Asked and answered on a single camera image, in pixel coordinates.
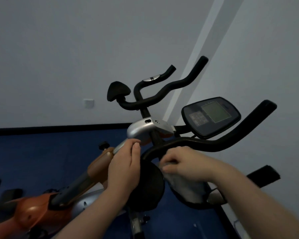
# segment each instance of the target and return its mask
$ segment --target exercise bike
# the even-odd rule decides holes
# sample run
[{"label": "exercise bike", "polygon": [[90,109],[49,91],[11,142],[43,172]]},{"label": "exercise bike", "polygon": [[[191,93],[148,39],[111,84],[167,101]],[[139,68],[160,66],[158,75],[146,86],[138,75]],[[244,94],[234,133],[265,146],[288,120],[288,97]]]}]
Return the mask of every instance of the exercise bike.
[{"label": "exercise bike", "polygon": [[[141,224],[146,218],[140,216],[140,213],[155,209],[164,193],[164,175],[151,162],[154,158],[161,159],[169,148],[177,146],[189,146],[206,152],[227,149],[247,136],[277,108],[275,103],[264,100],[236,128],[217,140],[208,139],[226,131],[241,119],[235,106],[222,97],[185,106],[181,111],[186,124],[184,126],[173,126],[150,115],[149,106],[157,104],[170,91],[191,84],[207,62],[208,58],[201,56],[186,78],[166,84],[156,95],[149,98],[143,98],[140,90],[166,80],[176,68],[171,65],[165,73],[142,80],[134,87],[135,102],[126,101],[125,97],[131,90],[125,84],[116,81],[108,88],[108,101],[116,100],[122,108],[139,110],[142,114],[143,119],[134,122],[127,129],[127,138],[140,139],[142,144],[153,144],[141,155],[140,182],[126,205],[133,238],[144,238]],[[188,132],[194,133],[198,138],[180,136]],[[23,197],[1,203],[0,239],[24,238],[24,235],[28,238],[43,238],[64,227],[97,199],[102,189],[93,188],[96,184],[107,182],[108,166],[124,143],[125,141],[122,141],[115,148],[104,144],[101,147],[103,152],[87,170],[58,193],[45,193],[37,197]],[[256,179],[252,180],[260,187],[266,185],[257,183]],[[226,203],[221,192],[212,190],[207,183],[199,184],[199,201],[186,198],[175,187],[172,187],[172,191],[181,202],[196,209],[209,209]]]}]

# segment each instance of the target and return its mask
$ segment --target person's left hand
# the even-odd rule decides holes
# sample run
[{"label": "person's left hand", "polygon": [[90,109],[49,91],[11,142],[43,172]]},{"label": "person's left hand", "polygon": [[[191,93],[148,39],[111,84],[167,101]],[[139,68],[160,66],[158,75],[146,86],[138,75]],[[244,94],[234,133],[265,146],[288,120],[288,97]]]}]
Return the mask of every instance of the person's left hand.
[{"label": "person's left hand", "polygon": [[126,140],[124,146],[114,155],[108,169],[108,190],[123,197],[126,201],[140,180],[141,141]]}]

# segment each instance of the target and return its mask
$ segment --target hand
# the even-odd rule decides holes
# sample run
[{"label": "hand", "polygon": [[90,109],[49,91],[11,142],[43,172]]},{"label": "hand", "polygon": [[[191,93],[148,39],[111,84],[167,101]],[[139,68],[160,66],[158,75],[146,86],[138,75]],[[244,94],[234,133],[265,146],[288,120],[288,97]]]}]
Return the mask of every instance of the hand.
[{"label": "hand", "polygon": [[128,200],[140,180],[141,141],[126,140],[124,146],[114,155],[108,169],[107,189]]},{"label": "hand", "polygon": [[224,162],[208,157],[189,147],[171,148],[160,161],[165,173],[178,174],[189,180],[212,182],[215,173],[227,166]]}]

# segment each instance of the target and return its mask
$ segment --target wall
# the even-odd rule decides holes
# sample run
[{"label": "wall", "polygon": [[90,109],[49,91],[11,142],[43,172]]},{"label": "wall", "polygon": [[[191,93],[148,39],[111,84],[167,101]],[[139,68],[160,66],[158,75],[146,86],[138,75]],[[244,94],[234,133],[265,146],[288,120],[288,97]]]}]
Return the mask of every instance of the wall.
[{"label": "wall", "polygon": [[216,96],[242,118],[264,99],[278,105],[246,138],[212,156],[245,174],[274,167],[281,180],[263,191],[299,217],[299,0],[244,0],[188,103]]},{"label": "wall", "polygon": [[[0,0],[0,128],[133,122],[109,84],[185,68],[213,0]],[[83,108],[84,98],[95,108]],[[163,117],[171,96],[150,108]]]}]

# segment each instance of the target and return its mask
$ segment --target blue carpet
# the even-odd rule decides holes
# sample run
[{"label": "blue carpet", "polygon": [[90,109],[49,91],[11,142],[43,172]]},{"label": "blue carpet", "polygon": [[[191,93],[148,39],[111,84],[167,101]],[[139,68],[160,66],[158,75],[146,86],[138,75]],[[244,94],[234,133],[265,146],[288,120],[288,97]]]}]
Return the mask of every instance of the blue carpet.
[{"label": "blue carpet", "polygon": [[[126,129],[0,136],[0,195],[4,190],[21,188],[25,196],[35,196],[67,186],[99,156],[100,142],[106,140],[115,147],[125,138]],[[158,207],[146,214],[151,220],[143,229],[149,239],[228,238],[214,210],[188,208],[168,185]],[[128,215],[123,214],[104,238],[128,239],[130,234]]]}]

